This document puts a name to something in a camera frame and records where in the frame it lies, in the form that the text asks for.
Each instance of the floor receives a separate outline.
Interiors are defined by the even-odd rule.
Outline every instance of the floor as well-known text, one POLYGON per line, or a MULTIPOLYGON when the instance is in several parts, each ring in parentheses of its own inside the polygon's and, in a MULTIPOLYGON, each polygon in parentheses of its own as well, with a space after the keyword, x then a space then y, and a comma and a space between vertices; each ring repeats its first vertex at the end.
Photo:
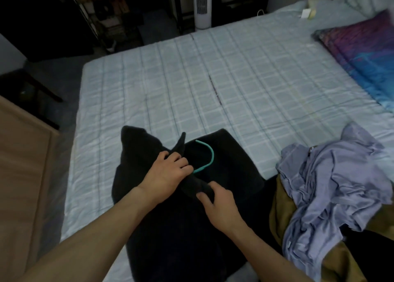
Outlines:
MULTIPOLYGON (((145 45, 179 36, 175 19, 170 18, 164 10, 145 13, 144 23, 138 29, 145 45)), ((33 77, 64 100, 63 103, 56 103, 45 95, 41 96, 43 113, 60 126, 61 134, 55 149, 39 256, 50 251, 60 241, 82 68, 85 63, 105 55, 104 50, 96 48, 95 53, 89 56, 27 62, 25 65, 33 77)))

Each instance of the forearm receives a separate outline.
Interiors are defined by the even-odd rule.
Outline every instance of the forearm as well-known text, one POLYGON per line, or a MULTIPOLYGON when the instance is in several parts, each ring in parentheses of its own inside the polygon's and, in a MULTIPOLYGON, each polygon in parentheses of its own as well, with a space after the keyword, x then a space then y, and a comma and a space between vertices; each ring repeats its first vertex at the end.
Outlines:
POLYGON ((301 270, 260 239, 246 223, 234 228, 228 237, 242 251, 262 282, 311 281, 301 270))
POLYGON ((20 281, 102 281, 143 217, 154 208, 136 187, 35 264, 20 281))

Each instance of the crumpled clothing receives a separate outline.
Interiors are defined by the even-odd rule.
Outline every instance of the crumpled clothing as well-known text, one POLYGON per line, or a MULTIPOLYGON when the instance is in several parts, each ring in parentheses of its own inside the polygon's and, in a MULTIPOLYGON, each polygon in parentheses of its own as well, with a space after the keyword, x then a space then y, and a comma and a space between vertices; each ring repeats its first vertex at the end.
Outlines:
POLYGON ((372 161, 383 145, 352 122, 340 140, 308 148, 293 144, 277 164, 297 206, 283 238, 283 255, 320 281, 325 255, 342 240, 340 227, 365 229, 382 204, 391 204, 391 181, 372 161))

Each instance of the colorful pillowcase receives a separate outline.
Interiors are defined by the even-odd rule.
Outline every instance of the colorful pillowcase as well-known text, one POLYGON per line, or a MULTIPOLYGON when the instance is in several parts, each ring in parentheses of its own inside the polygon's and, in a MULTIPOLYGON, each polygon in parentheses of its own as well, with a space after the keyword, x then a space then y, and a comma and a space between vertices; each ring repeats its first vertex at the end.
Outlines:
POLYGON ((373 99, 394 113, 394 26, 388 10, 350 26, 315 31, 313 37, 373 99))

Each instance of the white plaid bedsheet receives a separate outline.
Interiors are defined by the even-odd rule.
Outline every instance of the white plaid bedsheet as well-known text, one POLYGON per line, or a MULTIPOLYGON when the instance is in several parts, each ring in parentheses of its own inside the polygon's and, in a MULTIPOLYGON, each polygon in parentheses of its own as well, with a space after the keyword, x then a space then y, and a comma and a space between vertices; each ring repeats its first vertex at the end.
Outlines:
MULTIPOLYGON (((387 148, 379 163, 393 179, 393 115, 310 37, 364 17, 322 0, 314 20, 301 20, 304 5, 85 65, 62 239, 112 206, 123 125, 143 127, 167 147, 183 131, 188 141, 225 128, 269 178, 286 145, 336 139, 356 121, 387 148)), ((106 280, 132 281, 124 249, 106 280)))

